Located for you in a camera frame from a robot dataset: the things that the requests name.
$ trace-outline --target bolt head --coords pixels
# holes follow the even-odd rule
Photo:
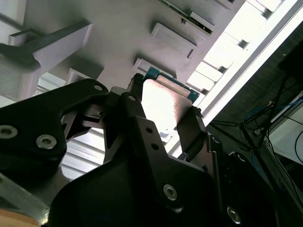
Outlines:
[[[228,216],[231,218],[231,220],[237,224],[240,225],[241,224],[241,219],[239,214],[234,210],[234,208],[232,207],[227,207],[227,214]]]
[[[176,189],[170,184],[164,185],[163,192],[166,197],[171,201],[175,201],[178,197]]]
[[[102,91],[103,90],[103,88],[101,86],[99,86],[99,85],[95,85],[94,88],[97,89],[98,91]]]
[[[36,139],[36,144],[41,149],[50,150],[56,146],[57,140],[55,137],[45,134],[45,135],[39,136]]]
[[[136,101],[136,98],[133,97],[133,96],[128,96],[128,98],[129,98],[130,100],[132,100],[132,101]]]
[[[11,139],[17,136],[18,130],[11,125],[0,125],[0,139]]]

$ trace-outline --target screw hole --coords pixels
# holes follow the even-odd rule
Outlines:
[[[133,96],[128,96],[128,98],[129,98],[130,100],[132,100],[132,101],[136,101],[136,98],[133,97]]]
[[[172,189],[168,188],[167,193],[172,196],[174,194],[174,191]]]
[[[49,138],[42,139],[41,142],[43,142],[44,144],[51,144],[52,143],[52,141]]]
[[[152,133],[152,129],[151,128],[147,127],[146,130],[147,130],[147,132]]]
[[[103,88],[101,86],[99,86],[99,85],[95,85],[94,88],[97,89],[98,91],[102,91],[103,90]]]
[[[151,147],[154,149],[154,150],[159,150],[159,146],[155,143],[152,143],[151,144]]]
[[[11,133],[11,129],[1,129],[1,134],[3,135],[10,135]]]

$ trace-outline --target black cable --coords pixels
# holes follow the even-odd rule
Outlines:
[[[299,155],[298,155],[298,151],[297,151],[297,142],[300,138],[300,136],[303,134],[303,131],[300,132],[300,134],[298,135],[298,137],[296,138],[295,140],[295,143],[294,143],[294,151],[295,151],[295,155],[297,155],[297,158],[300,160],[300,162],[303,164],[303,161],[300,159]]]
[[[273,102],[266,106],[264,109],[256,112],[254,115],[250,116],[248,119],[244,120],[244,123],[249,124],[250,122],[254,121],[256,118],[259,118],[260,116],[264,115],[268,110],[270,110],[273,107]]]
[[[264,124],[264,125],[265,125],[265,126],[264,126],[265,132],[263,132],[262,135],[261,135],[261,138],[260,138],[259,143],[258,143],[258,147],[260,147],[260,146],[262,145],[262,143],[263,143],[263,141],[264,141],[264,138],[265,138],[265,136],[266,136],[266,132],[267,132],[267,130],[269,130],[269,127],[270,127],[270,125],[271,125],[271,122],[270,122],[270,121],[271,121],[271,119],[273,118],[273,116],[274,116],[274,114],[275,114],[275,110],[276,110],[277,104],[278,104],[278,102],[279,102],[279,99],[280,99],[280,97],[281,97],[281,94],[282,94],[282,91],[283,91],[283,87],[284,87],[286,81],[287,81],[287,76],[285,76],[285,77],[283,78],[282,83],[281,83],[280,88],[279,88],[279,91],[278,91],[278,93],[277,93],[277,96],[275,97],[275,99],[274,99],[274,101],[273,101],[274,105],[272,106],[272,108],[271,108],[271,110],[270,110],[270,113],[269,113],[269,116],[268,116],[268,118],[267,118],[267,121],[266,121],[265,124]]]
[[[256,126],[258,127],[258,129],[260,128],[258,122],[257,122],[257,118],[255,119],[255,123],[256,123]]]
[[[297,122],[297,123],[300,124],[300,125],[303,125],[302,123],[296,121],[295,119],[292,119],[292,118],[287,117],[287,116],[284,116],[284,115],[281,115],[281,116],[282,116],[282,117],[285,117],[285,118],[287,118],[287,119],[289,119],[289,120],[292,120],[293,122]]]
[[[239,132],[240,132],[240,136],[241,136],[241,142],[243,142],[243,135],[242,135],[242,131],[241,131],[241,129],[239,128]],[[247,140],[246,140],[246,138],[244,137],[244,143],[245,143],[245,145],[246,146],[248,146],[247,145]]]

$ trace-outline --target electrical wire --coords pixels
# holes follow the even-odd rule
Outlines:
[[[297,155],[297,158],[300,160],[300,162],[303,164],[303,161],[300,159],[299,155],[298,155],[298,151],[297,151],[297,143],[298,143],[298,140],[299,138],[301,137],[301,135],[303,134],[303,131],[300,132],[300,134],[298,135],[298,137],[296,138],[295,140],[295,143],[294,143],[294,151],[295,151],[295,155]]]
[[[298,104],[298,103],[300,103],[300,102],[302,102],[303,101],[303,99],[302,98],[299,98],[297,101],[295,101],[295,102],[293,102],[293,103],[289,103],[289,104],[287,104],[287,105],[282,105],[282,106],[278,106],[277,107],[277,109],[283,109],[283,108],[285,108],[285,107],[287,107],[287,106],[293,106],[293,105],[296,105],[296,104]],[[245,120],[247,121],[248,119],[249,119],[249,117],[253,114],[253,113],[258,113],[258,112],[260,112],[260,111],[262,111],[262,110],[264,110],[264,109],[266,109],[266,108],[268,108],[268,106],[262,106],[262,107],[258,107],[258,108],[256,108],[256,109],[254,109],[254,110],[252,110],[247,116],[246,116],[246,118],[245,118]]]
[[[241,142],[243,142],[242,131],[241,131],[240,128],[239,128],[239,132],[240,132],[240,136],[241,136]],[[252,152],[251,161],[252,161],[252,166],[253,166],[255,169],[257,169],[257,168],[256,168],[256,165],[255,165],[255,154],[254,154],[254,152]]]
[[[282,116],[282,117],[285,117],[285,118],[287,118],[287,119],[289,119],[289,120],[291,120],[291,121],[293,121],[293,122],[296,122],[296,123],[298,123],[298,124],[300,124],[300,125],[303,125],[302,123],[296,121],[295,119],[292,119],[292,118],[287,117],[287,116],[284,116],[284,115],[281,115],[281,116]]]
[[[261,166],[257,166],[256,165],[256,156],[255,156],[255,153],[252,152],[252,157],[251,157],[251,161],[252,161],[252,166],[260,173],[262,173],[264,176],[266,176],[266,173],[264,172],[263,168]]]
[[[295,101],[295,102],[293,102],[292,104],[289,104],[289,105],[295,106],[295,105],[297,105],[297,104],[300,104],[300,102],[303,103],[303,97],[300,97],[297,101]],[[284,107],[289,106],[289,105],[283,105],[283,106],[280,106],[280,107],[278,107],[278,108],[284,108]],[[268,114],[268,113],[267,113],[268,110],[270,110],[270,108],[267,109],[267,110],[266,110],[263,114],[261,114],[260,116],[256,116],[256,118],[254,119],[254,122],[256,123],[257,126],[258,126],[257,119],[258,119],[259,117],[265,115],[265,114]],[[282,117],[288,118],[289,120],[292,120],[292,121],[294,121],[294,122],[297,122],[297,123],[299,123],[299,124],[302,124],[302,123],[300,123],[300,122],[298,122],[298,121],[296,121],[296,120],[294,120],[294,119],[292,119],[292,118],[290,118],[290,117],[287,117],[287,116],[284,116],[284,115],[282,115]],[[249,124],[249,123],[246,123],[246,124],[245,124],[245,128],[248,129],[248,130],[254,131],[254,130],[257,130],[257,129],[260,128],[259,126],[256,127],[256,128],[249,128],[249,127],[247,126],[248,124]]]
[[[243,141],[243,134],[242,134],[242,131],[241,131],[241,128],[239,128],[239,133],[240,133],[240,136],[241,136],[241,142],[244,142],[244,144],[247,146],[247,140],[246,140],[246,138],[245,138],[245,136],[244,136],[244,141]]]

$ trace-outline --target metal bar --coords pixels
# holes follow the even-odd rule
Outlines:
[[[248,134],[248,132],[247,132],[247,130],[246,130],[246,128],[245,128],[245,126],[243,124],[240,125],[240,130],[243,132],[244,137],[246,138],[246,140],[249,143],[250,147],[251,148],[255,148],[256,145],[255,145],[254,141],[252,141],[250,135]]]
[[[61,166],[64,167],[64,168],[71,169],[71,170],[73,170],[73,171],[75,171],[75,172],[78,172],[79,174],[82,174],[82,175],[86,174],[86,172],[84,172],[84,171],[82,171],[82,170],[80,170],[80,169],[77,169],[77,168],[68,166],[68,165],[66,165],[66,164],[62,164],[62,163],[61,163]]]
[[[231,127],[237,127],[239,125],[236,122],[226,122],[226,121],[217,121],[217,120],[213,120],[211,124],[225,125],[225,126],[231,126]]]
[[[85,173],[80,173],[79,171],[76,171],[74,169],[71,169],[69,166],[63,166],[61,165],[62,174],[70,181],[81,177]]]
[[[93,150],[93,151],[95,151],[95,152],[99,152],[100,154],[105,154],[105,151],[104,151],[104,150],[100,150],[100,149],[98,149],[98,148],[96,148],[96,147],[93,147],[93,146],[87,144],[87,143],[84,143],[84,142],[81,142],[81,141],[75,140],[75,139],[73,139],[73,140],[71,140],[71,141],[72,141],[73,143],[76,143],[76,144],[80,145],[80,146],[83,146],[83,147],[85,147],[85,148],[91,149],[91,150]]]
[[[36,196],[0,173],[0,196],[41,224],[48,220],[49,207]]]
[[[95,135],[95,136],[99,136],[99,137],[101,137],[101,138],[104,138],[104,134],[101,133],[101,132],[99,132],[99,131],[97,131],[97,130],[90,129],[89,132],[90,132],[91,134]]]
[[[12,19],[10,19],[9,17],[3,15],[0,13],[0,21],[2,21],[3,23],[12,26],[15,29],[18,29],[19,31],[22,31],[25,29],[24,26],[19,25],[18,23],[16,23],[15,21],[13,21]]]
[[[225,136],[227,136],[228,138],[232,139],[233,141],[235,141],[236,143],[238,143],[239,145],[250,149],[251,147],[247,146],[245,143],[241,142],[240,140],[238,140],[237,138],[233,137],[231,134],[227,133],[226,131],[224,131],[223,129],[220,129],[218,126],[210,124],[214,129],[218,130],[219,132],[223,133]]]
[[[83,158],[82,156],[80,156],[80,155],[78,155],[78,154],[71,153],[71,152],[69,152],[68,150],[67,150],[65,156],[66,156],[66,155],[67,155],[67,156],[70,156],[70,157],[73,157],[73,158],[75,158],[75,159],[77,159],[77,160],[83,162],[84,165],[85,165],[85,164],[90,164],[90,165],[94,165],[94,166],[97,166],[97,167],[100,166],[100,163],[91,161],[91,160],[86,159],[86,158]]]
[[[203,124],[201,109],[192,106],[177,124],[182,152],[191,161],[203,148],[207,130]]]
[[[79,169],[85,173],[88,173],[92,171],[93,169],[100,166],[100,164],[84,161],[83,159],[80,159],[78,156],[73,154],[65,154],[62,164],[65,164],[67,166],[72,166],[76,169]]]
[[[178,141],[171,150],[166,151],[167,154],[173,155],[175,153],[175,151],[178,149],[178,147],[180,147],[180,146],[181,146],[181,143],[180,143],[180,141]]]
[[[32,53],[41,65],[40,74],[51,70],[85,45],[92,24],[81,21],[20,46],[20,51]]]

